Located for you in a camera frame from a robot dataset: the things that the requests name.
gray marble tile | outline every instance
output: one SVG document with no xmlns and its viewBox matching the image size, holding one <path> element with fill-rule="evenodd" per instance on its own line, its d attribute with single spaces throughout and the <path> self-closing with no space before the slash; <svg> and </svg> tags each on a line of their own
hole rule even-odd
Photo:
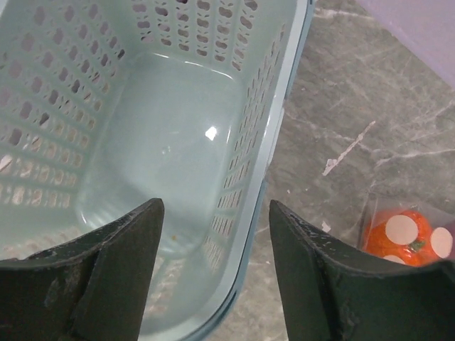
<svg viewBox="0 0 455 341">
<path fill-rule="evenodd" d="M 454 91 L 354 1 L 316 5 L 245 289 L 212 341 L 287 340 L 267 222 L 271 199 L 351 244 L 370 190 L 455 211 Z M 327 168 L 330 162 L 336 166 Z"/>
</svg>

laundry basket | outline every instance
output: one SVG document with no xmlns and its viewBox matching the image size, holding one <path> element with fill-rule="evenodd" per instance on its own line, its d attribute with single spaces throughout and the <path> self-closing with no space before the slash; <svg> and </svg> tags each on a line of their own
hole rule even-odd
<svg viewBox="0 0 455 341">
<path fill-rule="evenodd" d="M 7 2 L 1 258 L 160 197 L 164 229 L 141 338 L 187 340 L 215 325 L 243 276 L 311 2 Z"/>
</svg>

